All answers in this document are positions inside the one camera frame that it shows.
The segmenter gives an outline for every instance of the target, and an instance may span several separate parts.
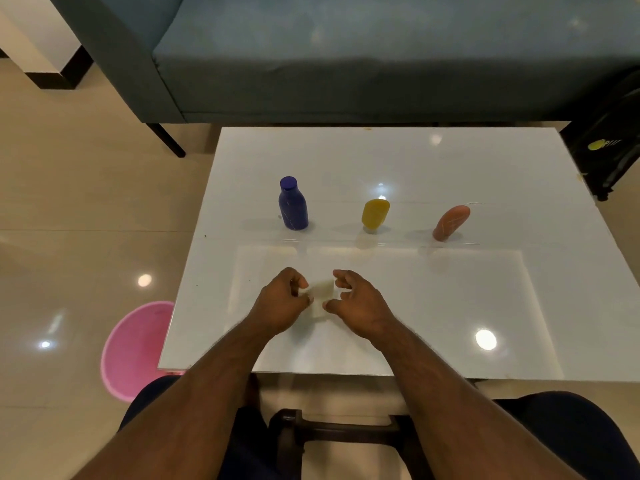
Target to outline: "sofa armrest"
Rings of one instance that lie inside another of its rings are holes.
[[[153,58],[182,0],[51,1],[140,121],[184,122]]]

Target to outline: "pink plastic tub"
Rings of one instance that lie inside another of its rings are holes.
[[[147,303],[111,331],[102,350],[100,373],[112,395],[130,403],[149,382],[168,374],[157,365],[172,313],[171,301]]]

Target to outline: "person's right hand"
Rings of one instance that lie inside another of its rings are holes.
[[[380,291],[354,271],[334,269],[335,285],[346,288],[339,299],[330,299],[323,308],[338,315],[357,335],[371,340],[384,333],[385,325],[396,320]]]

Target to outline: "wall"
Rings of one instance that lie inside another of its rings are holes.
[[[60,72],[80,42],[49,0],[0,0],[0,47],[24,72]]]

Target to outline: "dark blue pants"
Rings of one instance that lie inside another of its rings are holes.
[[[120,429],[178,379],[162,377],[142,389]],[[587,399],[570,392],[542,392],[496,403],[587,480],[640,480],[640,464],[619,428]],[[281,479],[275,457],[276,441],[260,411],[240,408],[218,478]]]

